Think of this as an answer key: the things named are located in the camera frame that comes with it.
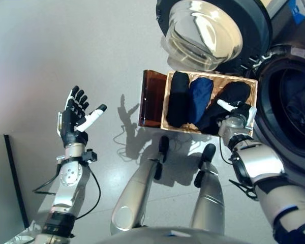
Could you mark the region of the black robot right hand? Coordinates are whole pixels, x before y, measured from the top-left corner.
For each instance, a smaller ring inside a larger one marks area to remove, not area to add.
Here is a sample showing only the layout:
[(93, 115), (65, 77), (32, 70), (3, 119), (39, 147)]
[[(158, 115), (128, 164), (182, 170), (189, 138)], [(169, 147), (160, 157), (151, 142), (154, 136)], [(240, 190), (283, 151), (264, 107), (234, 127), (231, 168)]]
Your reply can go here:
[(236, 106), (233, 106), (222, 99), (218, 99), (217, 104), (228, 111), (231, 116), (240, 118), (243, 121), (245, 128), (249, 130), (253, 129), (253, 122), (257, 113), (257, 108), (255, 106), (243, 102), (238, 102)]

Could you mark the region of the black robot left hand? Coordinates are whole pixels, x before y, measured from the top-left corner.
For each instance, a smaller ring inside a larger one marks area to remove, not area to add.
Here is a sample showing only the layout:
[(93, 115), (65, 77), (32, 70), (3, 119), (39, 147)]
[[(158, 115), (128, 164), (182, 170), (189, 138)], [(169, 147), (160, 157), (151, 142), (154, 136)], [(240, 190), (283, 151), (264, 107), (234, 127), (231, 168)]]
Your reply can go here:
[(87, 95), (79, 86), (74, 86), (68, 94), (64, 110), (57, 116), (57, 133), (67, 147), (73, 143), (87, 145), (88, 134), (85, 132), (107, 109), (99, 105), (90, 113), (85, 113), (89, 103)]

